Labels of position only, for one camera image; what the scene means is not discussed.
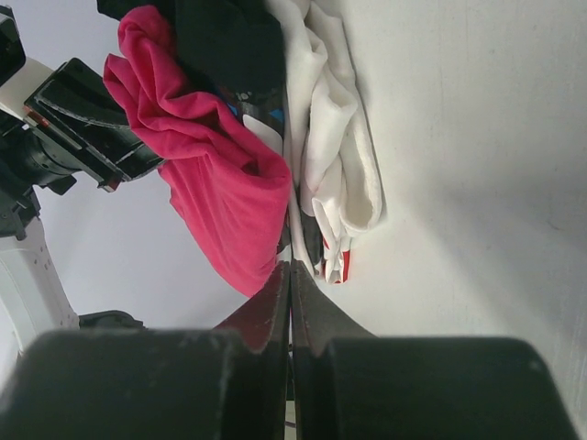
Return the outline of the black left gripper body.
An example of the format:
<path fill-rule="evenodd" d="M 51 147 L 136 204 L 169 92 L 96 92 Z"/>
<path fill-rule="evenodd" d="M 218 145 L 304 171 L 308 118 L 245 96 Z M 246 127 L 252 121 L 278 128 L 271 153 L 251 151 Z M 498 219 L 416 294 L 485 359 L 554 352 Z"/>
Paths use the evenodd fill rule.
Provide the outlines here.
<path fill-rule="evenodd" d="M 26 193 L 37 185 L 65 193 L 76 183 L 74 175 L 78 172 L 89 175 L 108 192 L 127 182 L 117 179 L 101 181 L 95 171 L 58 145 L 56 139 L 44 132 L 42 125 L 28 113 L 24 120 L 19 120 L 1 110 L 2 192 Z"/>

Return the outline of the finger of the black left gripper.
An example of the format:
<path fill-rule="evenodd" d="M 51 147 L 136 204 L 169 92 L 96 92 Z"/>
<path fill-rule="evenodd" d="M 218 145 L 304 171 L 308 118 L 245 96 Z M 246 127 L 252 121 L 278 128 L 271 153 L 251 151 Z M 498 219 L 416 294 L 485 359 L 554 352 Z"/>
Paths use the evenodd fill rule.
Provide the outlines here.
<path fill-rule="evenodd" d="M 25 109 L 102 182 L 130 182 L 163 163 L 131 131 L 125 111 L 106 90 L 102 77 L 77 58 L 52 73 L 27 98 Z"/>

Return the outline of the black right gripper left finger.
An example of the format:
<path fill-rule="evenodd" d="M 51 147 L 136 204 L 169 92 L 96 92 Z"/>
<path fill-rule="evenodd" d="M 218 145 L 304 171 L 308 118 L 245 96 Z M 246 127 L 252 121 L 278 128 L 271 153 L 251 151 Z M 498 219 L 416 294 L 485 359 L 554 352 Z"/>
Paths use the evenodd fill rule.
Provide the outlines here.
<path fill-rule="evenodd" d="M 290 267 L 212 330 L 55 331 L 1 395 L 4 439 L 281 439 Z"/>

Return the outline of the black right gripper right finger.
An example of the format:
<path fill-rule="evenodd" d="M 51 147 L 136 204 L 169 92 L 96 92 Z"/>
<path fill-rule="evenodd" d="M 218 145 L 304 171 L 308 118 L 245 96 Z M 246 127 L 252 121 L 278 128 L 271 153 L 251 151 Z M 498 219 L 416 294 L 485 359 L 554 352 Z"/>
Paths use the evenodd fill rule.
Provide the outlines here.
<path fill-rule="evenodd" d="M 574 439 L 549 369 L 512 337 L 378 337 L 291 268 L 301 439 Z"/>

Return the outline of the black t shirt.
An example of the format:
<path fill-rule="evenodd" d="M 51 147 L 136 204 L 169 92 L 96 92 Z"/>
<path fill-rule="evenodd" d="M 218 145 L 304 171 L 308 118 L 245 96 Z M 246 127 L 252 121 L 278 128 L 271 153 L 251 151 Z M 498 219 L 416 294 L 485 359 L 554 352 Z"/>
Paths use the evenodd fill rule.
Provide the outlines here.
<path fill-rule="evenodd" d="M 174 58 L 194 90 L 219 97 L 249 131 L 245 105 L 277 120 L 284 80 L 282 32 L 262 2 L 161 1 L 128 12 L 139 6 L 154 6 L 171 25 Z"/>

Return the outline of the pink t shirt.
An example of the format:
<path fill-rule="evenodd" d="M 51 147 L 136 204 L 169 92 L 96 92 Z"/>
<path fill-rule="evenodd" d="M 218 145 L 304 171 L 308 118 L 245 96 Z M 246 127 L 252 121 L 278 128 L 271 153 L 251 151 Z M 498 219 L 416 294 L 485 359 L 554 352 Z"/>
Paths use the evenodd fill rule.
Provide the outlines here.
<path fill-rule="evenodd" d="M 170 203 L 218 275 L 247 297 L 277 262 L 292 177 L 285 160 L 177 64 L 171 25 L 152 5 L 120 21 L 104 83 L 131 131 L 163 163 Z"/>

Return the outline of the white red shirt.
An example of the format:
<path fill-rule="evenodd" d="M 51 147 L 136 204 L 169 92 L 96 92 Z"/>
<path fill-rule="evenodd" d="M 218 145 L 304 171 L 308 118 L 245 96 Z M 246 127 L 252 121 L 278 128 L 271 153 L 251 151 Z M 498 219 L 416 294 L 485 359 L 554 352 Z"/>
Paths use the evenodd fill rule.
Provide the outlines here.
<path fill-rule="evenodd" d="M 270 1 L 285 49 L 284 157 L 293 257 L 327 283 L 382 212 L 382 185 L 343 22 L 315 1 Z"/>

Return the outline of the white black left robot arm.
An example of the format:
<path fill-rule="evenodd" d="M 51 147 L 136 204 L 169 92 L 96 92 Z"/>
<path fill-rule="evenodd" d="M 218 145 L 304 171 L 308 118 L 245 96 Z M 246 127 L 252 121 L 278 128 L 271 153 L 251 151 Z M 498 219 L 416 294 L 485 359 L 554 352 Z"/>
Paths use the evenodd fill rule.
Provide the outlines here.
<path fill-rule="evenodd" d="M 64 195 L 83 173 L 111 193 L 162 162 L 81 60 L 57 70 L 26 55 L 1 61 L 1 303 L 20 352 L 54 330 L 144 326 L 121 311 L 73 310 L 51 260 L 35 190 Z"/>

